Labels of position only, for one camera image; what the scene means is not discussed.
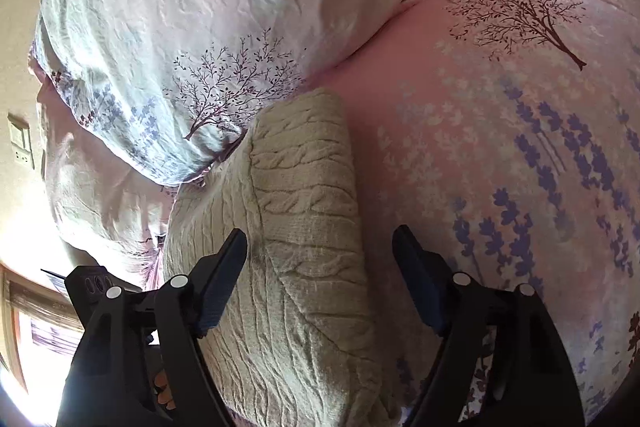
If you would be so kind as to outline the person's left hand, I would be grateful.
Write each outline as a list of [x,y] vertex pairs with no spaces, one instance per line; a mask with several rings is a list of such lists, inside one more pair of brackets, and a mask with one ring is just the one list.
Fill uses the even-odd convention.
[[172,393],[168,384],[168,378],[165,371],[157,373],[153,379],[153,387],[156,393],[157,403],[166,411],[173,411],[176,408],[175,401],[172,399]]

